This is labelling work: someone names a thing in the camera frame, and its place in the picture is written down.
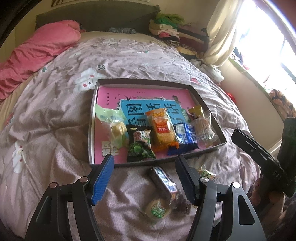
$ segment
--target headboard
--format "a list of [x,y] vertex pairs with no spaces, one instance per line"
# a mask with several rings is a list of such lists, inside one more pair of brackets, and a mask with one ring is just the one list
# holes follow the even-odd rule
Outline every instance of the headboard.
[[37,15],[35,28],[61,20],[75,20],[87,31],[107,31],[115,27],[134,28],[138,33],[149,34],[149,21],[158,12],[159,5],[115,0],[86,1]]

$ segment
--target cardboard tray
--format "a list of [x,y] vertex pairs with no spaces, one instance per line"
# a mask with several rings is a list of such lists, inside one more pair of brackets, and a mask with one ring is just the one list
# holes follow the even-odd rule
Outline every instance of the cardboard tray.
[[[95,164],[95,156],[94,156],[94,130],[95,130],[95,109],[94,105],[98,99],[98,90],[100,86],[110,87],[110,88],[143,88],[143,89],[162,89],[162,90],[180,90],[187,89],[190,93],[190,97],[193,102],[198,105],[200,104],[204,111],[209,110],[203,99],[197,93],[197,91],[190,85],[184,85],[180,83],[160,81],[160,80],[142,80],[142,79],[101,79],[97,81],[97,84],[94,89],[94,95],[91,105],[91,115],[90,115],[90,123],[89,123],[89,163]],[[211,122],[212,122],[212,130],[218,135],[219,141],[215,146],[203,149],[203,150],[193,150],[192,152],[188,152],[183,156],[185,158],[190,158],[193,156],[200,156],[201,154],[208,153],[218,149],[220,146],[223,146],[227,143],[226,138],[218,125],[216,119],[211,113]],[[175,161],[176,156],[168,156],[165,158],[159,158],[155,160],[144,160],[140,162],[129,162],[129,163],[121,163],[115,164],[116,167],[132,167],[132,166],[150,166],[150,165],[158,165],[161,163],[167,163]]]

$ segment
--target black and green snack package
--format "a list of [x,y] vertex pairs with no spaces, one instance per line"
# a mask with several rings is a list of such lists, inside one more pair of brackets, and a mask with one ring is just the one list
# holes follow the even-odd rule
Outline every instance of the black and green snack package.
[[150,142],[152,128],[150,126],[134,125],[126,125],[126,128],[130,139],[126,161],[135,162],[148,158],[156,159]]

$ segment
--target windowsill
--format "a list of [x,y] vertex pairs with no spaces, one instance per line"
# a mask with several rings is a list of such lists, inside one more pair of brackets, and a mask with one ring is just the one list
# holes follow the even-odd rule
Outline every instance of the windowsill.
[[228,58],[228,60],[240,73],[242,73],[249,80],[251,80],[257,86],[257,88],[259,88],[265,94],[265,96],[268,98],[268,100],[272,103],[272,105],[274,106],[274,108],[278,112],[281,119],[284,121],[285,120],[284,116],[277,109],[276,104],[272,101],[271,97],[269,96],[269,93],[265,90],[265,88],[261,84],[259,84],[259,82],[257,80],[255,80],[255,78],[252,75],[250,75],[250,73],[240,63],[236,62],[235,60],[233,60],[230,57]]

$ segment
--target green folded cloth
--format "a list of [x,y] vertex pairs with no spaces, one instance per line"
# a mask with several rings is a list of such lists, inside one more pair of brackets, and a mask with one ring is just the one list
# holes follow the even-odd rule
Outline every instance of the green folded cloth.
[[154,22],[157,23],[157,24],[171,25],[173,28],[178,28],[178,24],[173,23],[173,22],[172,22],[169,18],[167,18],[167,17],[155,19]]
[[182,16],[178,14],[165,14],[165,13],[158,13],[156,14],[156,19],[159,18],[168,18],[172,23],[184,25],[185,20]]

